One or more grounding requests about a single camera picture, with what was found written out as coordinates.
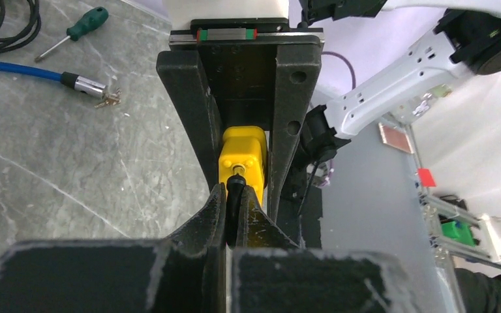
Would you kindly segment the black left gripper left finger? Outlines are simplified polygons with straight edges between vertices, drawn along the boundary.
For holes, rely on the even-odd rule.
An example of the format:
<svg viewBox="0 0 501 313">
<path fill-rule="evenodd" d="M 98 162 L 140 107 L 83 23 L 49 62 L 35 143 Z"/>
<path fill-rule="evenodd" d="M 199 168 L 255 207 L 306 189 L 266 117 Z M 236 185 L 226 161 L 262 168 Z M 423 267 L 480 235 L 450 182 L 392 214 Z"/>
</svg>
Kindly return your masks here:
<svg viewBox="0 0 501 313">
<path fill-rule="evenodd" d="M 0 312 L 225 312 L 226 189 L 162 239 L 32 240 L 0 257 Z"/>
</svg>

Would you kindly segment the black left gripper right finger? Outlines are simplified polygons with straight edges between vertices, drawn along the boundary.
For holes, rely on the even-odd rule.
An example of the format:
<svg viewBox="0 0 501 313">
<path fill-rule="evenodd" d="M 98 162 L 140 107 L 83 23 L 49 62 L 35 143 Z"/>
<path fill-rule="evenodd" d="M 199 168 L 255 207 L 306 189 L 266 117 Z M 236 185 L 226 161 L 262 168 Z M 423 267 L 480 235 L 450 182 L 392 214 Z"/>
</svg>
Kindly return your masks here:
<svg viewBox="0 0 501 313">
<path fill-rule="evenodd" d="M 401 263 L 364 250 L 299 248 L 262 211 L 253 188 L 240 195 L 232 252 L 232 312 L 418 312 Z"/>
</svg>

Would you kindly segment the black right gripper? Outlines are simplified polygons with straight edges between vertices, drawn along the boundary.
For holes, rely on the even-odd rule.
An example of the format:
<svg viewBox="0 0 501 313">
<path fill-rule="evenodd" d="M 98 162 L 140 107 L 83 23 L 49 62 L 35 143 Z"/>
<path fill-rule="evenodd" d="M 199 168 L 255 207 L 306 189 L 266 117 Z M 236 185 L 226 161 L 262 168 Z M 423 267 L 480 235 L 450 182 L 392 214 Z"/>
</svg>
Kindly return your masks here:
<svg viewBox="0 0 501 313">
<path fill-rule="evenodd" d="M 193 20 L 170 33 L 156 70 L 208 189 L 219 181 L 224 131 L 260 127 L 267 140 L 264 198 L 276 222 L 290 170 L 333 157 L 346 144 L 325 106 L 309 108 L 323 45 L 321 29 L 292 29 L 285 18 Z"/>
</svg>

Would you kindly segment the yellow padlock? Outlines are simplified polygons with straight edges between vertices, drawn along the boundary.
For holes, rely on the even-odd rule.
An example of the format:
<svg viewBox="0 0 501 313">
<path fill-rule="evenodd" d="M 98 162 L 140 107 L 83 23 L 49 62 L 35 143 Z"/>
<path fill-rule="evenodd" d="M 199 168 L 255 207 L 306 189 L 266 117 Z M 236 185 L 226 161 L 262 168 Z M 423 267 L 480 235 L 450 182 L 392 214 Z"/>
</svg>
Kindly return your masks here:
<svg viewBox="0 0 501 313">
<path fill-rule="evenodd" d="M 229 127 L 222 135 L 219 182 L 226 187 L 226 242 L 235 246 L 243 189 L 249 186 L 262 203 L 266 185 L 267 140 L 256 126 Z"/>
</svg>

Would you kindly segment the small keys of blue lock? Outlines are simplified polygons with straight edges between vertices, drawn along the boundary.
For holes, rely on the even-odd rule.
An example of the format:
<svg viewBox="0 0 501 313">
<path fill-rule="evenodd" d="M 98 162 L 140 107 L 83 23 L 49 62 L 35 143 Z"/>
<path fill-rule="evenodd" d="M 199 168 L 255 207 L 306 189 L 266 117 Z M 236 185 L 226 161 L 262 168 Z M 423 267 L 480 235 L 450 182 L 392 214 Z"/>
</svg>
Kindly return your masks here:
<svg viewBox="0 0 501 313">
<path fill-rule="evenodd" d="M 117 88 L 113 93 L 106 93 L 102 101 L 98 104 L 95 104 L 94 108 L 99 109 L 107 106 L 115 106 L 120 104 L 121 94 L 122 91 L 120 88 Z"/>
</svg>

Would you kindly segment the blue cable lock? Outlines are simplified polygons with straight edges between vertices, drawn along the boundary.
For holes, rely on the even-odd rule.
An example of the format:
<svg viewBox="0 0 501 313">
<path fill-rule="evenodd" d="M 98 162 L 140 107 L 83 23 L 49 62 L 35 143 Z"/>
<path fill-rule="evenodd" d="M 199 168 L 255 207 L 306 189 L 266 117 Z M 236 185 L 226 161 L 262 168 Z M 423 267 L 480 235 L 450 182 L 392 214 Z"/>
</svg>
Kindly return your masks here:
<svg viewBox="0 0 501 313">
<path fill-rule="evenodd" d="M 80 74 L 71 72 L 58 73 L 42 68 L 5 62 L 0 62 L 0 72 L 22 74 L 59 82 L 65 87 L 99 99 L 105 99 L 108 96 L 108 87 L 106 85 L 86 78 L 85 76 L 82 76 Z"/>
</svg>

